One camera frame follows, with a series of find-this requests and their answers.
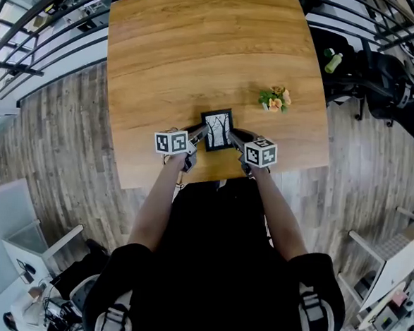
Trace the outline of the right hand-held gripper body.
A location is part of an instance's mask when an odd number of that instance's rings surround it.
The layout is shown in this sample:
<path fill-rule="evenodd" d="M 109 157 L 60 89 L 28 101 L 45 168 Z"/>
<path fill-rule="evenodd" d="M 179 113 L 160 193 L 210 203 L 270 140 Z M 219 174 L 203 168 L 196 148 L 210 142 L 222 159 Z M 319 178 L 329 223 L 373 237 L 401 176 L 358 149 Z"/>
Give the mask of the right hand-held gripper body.
<path fill-rule="evenodd" d="M 249 178 L 253 177 L 252 168 L 266 169 L 270 173 L 270 167 L 276 164 L 277 145 L 264 136 L 248 130 L 238 129 L 243 132 L 243 149 L 237 149 L 241 153 L 238 158 L 241 169 Z"/>

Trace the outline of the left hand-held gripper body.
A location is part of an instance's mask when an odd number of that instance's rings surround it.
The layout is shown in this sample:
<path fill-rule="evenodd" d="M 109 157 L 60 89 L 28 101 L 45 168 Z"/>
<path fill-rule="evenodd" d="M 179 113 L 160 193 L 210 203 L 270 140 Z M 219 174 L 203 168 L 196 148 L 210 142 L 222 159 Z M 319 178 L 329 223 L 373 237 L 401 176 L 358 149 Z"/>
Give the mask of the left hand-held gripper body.
<path fill-rule="evenodd" d="M 171 156 L 185 154 L 183 172 L 189 173 L 196 164 L 197 148 L 199 142 L 198 130 L 162 131 L 154 134 L 156 153 Z"/>

